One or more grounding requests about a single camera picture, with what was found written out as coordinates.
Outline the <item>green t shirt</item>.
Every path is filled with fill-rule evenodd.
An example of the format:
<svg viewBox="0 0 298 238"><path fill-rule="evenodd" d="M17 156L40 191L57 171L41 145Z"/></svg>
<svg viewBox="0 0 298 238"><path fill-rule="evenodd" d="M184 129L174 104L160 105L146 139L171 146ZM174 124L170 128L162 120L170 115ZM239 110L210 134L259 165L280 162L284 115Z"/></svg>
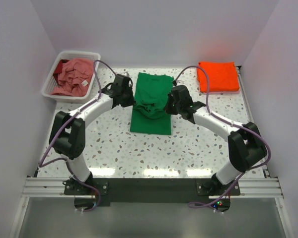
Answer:
<svg viewBox="0 0 298 238"><path fill-rule="evenodd" d="M164 111L173 78L167 75L139 73L130 132L171 135L171 116Z"/></svg>

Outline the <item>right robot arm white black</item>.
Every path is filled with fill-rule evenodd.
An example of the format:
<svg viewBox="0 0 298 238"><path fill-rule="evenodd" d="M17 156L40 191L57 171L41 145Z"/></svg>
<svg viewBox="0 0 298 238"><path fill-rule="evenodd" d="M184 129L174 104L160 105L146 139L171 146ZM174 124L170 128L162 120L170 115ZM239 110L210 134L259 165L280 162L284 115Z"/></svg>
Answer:
<svg viewBox="0 0 298 238"><path fill-rule="evenodd" d="M181 115L183 119L214 132L228 143L229 161L202 185L203 190L215 194L265 158L268 151L256 124L237 123L208 109L202 102L193 102L184 85L171 89L164 108L167 114Z"/></svg>

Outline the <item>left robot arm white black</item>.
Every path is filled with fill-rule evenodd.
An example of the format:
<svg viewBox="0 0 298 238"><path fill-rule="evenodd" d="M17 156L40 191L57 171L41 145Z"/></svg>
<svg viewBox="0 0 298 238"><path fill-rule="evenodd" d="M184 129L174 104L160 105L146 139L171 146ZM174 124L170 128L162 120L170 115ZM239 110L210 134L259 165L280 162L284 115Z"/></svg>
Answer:
<svg viewBox="0 0 298 238"><path fill-rule="evenodd" d="M125 108L134 105L132 86L131 78L117 74L114 81L102 88L92 100L69 113L60 111L56 114L49 145L60 154L71 174L70 179L64 182L66 191L82 195L96 193L92 172L83 157L86 129L100 115L116 106Z"/></svg>

